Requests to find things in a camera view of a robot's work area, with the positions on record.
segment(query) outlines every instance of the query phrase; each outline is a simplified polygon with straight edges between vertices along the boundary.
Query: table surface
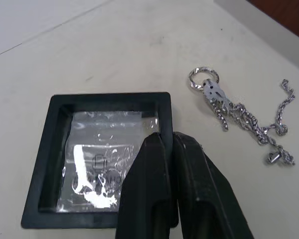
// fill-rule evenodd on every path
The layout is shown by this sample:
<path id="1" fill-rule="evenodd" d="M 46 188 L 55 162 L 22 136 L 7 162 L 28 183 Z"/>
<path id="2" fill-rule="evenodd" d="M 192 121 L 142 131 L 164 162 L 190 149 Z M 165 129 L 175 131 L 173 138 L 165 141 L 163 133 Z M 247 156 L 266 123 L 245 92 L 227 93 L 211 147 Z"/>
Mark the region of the table surface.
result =
<path id="1" fill-rule="evenodd" d="M 232 123 L 223 132 L 187 74 L 207 65 L 220 86 L 268 125 L 286 98 L 296 159 L 267 166 Z M 299 38 L 244 0 L 0 1 L 0 238 L 113 239 L 115 230 L 23 230 L 21 215 L 54 94 L 171 94 L 173 129 L 191 135 L 229 180 L 256 239 L 299 239 Z M 180 226 L 171 239 L 181 238 Z"/>

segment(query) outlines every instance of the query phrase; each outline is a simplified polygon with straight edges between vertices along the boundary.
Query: silver charm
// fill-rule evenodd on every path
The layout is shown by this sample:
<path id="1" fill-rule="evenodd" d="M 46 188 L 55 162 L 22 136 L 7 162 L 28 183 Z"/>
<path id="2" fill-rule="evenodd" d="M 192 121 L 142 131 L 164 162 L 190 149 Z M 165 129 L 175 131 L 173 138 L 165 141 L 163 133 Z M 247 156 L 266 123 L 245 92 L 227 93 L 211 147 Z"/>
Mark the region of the silver charm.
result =
<path id="1" fill-rule="evenodd" d="M 193 81 L 193 76 L 200 72 L 210 74 L 214 78 L 214 81 L 206 79 L 203 81 L 203 85 L 196 84 Z M 278 145 L 275 139 L 268 135 L 268 130 L 272 128 L 276 130 L 279 136 L 283 136 L 288 132 L 288 127 L 282 124 L 283 110 L 286 105 L 295 99 L 294 90 L 289 88 L 288 80 L 283 80 L 282 82 L 282 88 L 288 94 L 288 98 L 279 105 L 276 122 L 270 126 L 260 127 L 256 117 L 248 112 L 243 104 L 234 104 L 226 97 L 224 91 L 218 85 L 219 76 L 216 71 L 208 67 L 199 67 L 192 70 L 188 78 L 192 88 L 203 92 L 207 103 L 220 120 L 224 131 L 228 130 L 228 124 L 224 116 L 231 117 L 242 129 L 251 131 L 258 139 L 260 145 L 269 143 L 277 150 L 275 153 L 269 154 L 267 161 L 270 164 L 277 162 L 280 158 L 287 165 L 295 164 L 294 158 L 281 145 Z"/>

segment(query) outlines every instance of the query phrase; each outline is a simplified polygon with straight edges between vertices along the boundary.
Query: silver chain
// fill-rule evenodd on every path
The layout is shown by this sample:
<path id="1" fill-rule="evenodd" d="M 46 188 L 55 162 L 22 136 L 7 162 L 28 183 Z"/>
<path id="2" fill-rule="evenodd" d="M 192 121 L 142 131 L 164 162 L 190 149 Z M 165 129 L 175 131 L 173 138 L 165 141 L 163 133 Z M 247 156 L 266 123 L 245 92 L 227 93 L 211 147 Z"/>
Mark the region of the silver chain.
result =
<path id="1" fill-rule="evenodd" d="M 207 79 L 204 80 L 202 86 L 197 85 L 196 83 L 194 83 L 192 77 L 199 72 L 213 72 L 213 76 L 217 76 L 217 82 L 212 82 L 210 79 Z M 189 80 L 191 81 L 191 86 L 193 88 L 203 91 L 207 102 L 211 105 L 214 113 L 220 120 L 225 131 L 228 130 L 228 124 L 226 122 L 226 119 L 224 118 L 224 115 L 228 115 L 242 129 L 252 132 L 252 134 L 258 139 L 259 144 L 264 145 L 269 143 L 277 150 L 277 152 L 269 154 L 269 163 L 274 163 L 279 158 L 281 158 L 287 165 L 295 164 L 294 157 L 290 155 L 289 152 L 284 150 L 281 145 L 278 145 L 274 138 L 268 135 L 268 131 L 272 128 L 276 130 L 276 133 L 279 136 L 283 136 L 288 132 L 288 127 L 285 124 L 282 124 L 282 115 L 286 105 L 290 104 L 295 99 L 294 90 L 289 88 L 288 80 L 285 79 L 282 82 L 282 88 L 288 94 L 288 98 L 279 105 L 277 110 L 276 122 L 271 124 L 270 126 L 265 127 L 260 127 L 258 125 L 258 120 L 256 119 L 256 117 L 249 111 L 247 111 L 243 104 L 234 104 L 226 97 L 225 93 L 220 89 L 218 85 L 219 77 L 214 70 L 207 67 L 195 68 L 190 72 Z"/>

